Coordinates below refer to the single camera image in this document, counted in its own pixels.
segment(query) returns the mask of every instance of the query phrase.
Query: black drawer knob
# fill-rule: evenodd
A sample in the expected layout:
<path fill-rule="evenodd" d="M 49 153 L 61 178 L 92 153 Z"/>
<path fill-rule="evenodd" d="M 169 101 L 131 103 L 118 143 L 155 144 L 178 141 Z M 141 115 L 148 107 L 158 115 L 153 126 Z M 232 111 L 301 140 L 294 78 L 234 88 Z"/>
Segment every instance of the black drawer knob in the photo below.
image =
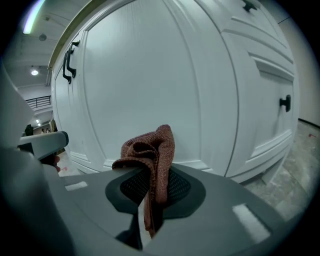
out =
<path fill-rule="evenodd" d="M 247 12 L 250 12 L 250 9 L 254 9 L 257 10 L 257 7 L 250 1 L 248 0 L 242 0 L 245 3 L 245 6 L 243 7 L 243 9 L 245 9 Z"/>
<path fill-rule="evenodd" d="M 291 109 L 291 96 L 287 95 L 285 99 L 280 99 L 280 107 L 285 106 L 285 112 L 289 112 Z"/>

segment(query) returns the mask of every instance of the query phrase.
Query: brown cloth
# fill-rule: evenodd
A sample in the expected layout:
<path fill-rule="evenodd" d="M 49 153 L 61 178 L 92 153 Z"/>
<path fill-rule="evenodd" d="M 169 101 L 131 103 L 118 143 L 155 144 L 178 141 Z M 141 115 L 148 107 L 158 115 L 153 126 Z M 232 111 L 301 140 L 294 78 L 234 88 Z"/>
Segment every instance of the brown cloth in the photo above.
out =
<path fill-rule="evenodd" d="M 169 168 L 174 159 L 175 141 L 169 125 L 156 131 L 129 139 L 121 148 L 121 158 L 112 164 L 112 169 L 145 166 L 150 170 L 150 188 L 144 200 L 144 226 L 151 237 L 156 233 L 158 222 L 155 211 L 161 211 L 167 201 Z"/>

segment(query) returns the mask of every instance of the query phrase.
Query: white cabinet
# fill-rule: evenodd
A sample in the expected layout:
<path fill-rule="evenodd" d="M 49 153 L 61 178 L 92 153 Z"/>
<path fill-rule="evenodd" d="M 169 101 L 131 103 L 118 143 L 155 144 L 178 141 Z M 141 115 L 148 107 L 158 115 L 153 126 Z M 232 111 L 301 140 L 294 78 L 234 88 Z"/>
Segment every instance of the white cabinet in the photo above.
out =
<path fill-rule="evenodd" d="M 278 168 L 295 133 L 299 89 L 288 43 L 263 6 L 127 2 L 96 9 L 64 47 L 80 40 L 69 89 L 54 84 L 54 111 L 79 168 L 110 170 L 126 140 L 163 124 L 173 131 L 175 163 L 238 182 Z M 288 112 L 280 106 L 287 96 Z"/>

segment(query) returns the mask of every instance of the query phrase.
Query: white sticker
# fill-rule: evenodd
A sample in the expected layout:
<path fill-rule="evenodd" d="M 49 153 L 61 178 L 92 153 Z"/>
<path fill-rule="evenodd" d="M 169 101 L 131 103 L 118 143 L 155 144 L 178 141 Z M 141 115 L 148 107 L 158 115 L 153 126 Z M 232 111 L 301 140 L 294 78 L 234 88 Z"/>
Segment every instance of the white sticker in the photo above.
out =
<path fill-rule="evenodd" d="M 245 204 L 233 206 L 232 210 L 256 244 L 271 235 L 264 224 L 259 221 Z"/>
<path fill-rule="evenodd" d="M 65 186 L 65 189 L 67 191 L 72 191 L 72 190 L 82 189 L 82 188 L 85 188 L 87 186 L 88 186 L 88 184 L 86 182 L 81 181 L 81 182 L 76 183 L 76 184 L 67 185 L 67 186 Z"/>

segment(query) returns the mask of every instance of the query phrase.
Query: railing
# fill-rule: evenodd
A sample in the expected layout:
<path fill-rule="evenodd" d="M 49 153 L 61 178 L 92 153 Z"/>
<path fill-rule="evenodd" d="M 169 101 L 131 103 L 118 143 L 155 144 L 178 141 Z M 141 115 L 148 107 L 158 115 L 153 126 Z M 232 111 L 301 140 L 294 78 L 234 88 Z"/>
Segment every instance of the railing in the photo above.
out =
<path fill-rule="evenodd" d="M 36 108 L 39 108 L 39 107 L 51 105 L 51 95 L 50 96 L 27 99 L 26 102 L 29 104 L 29 106 L 32 109 L 36 109 Z"/>

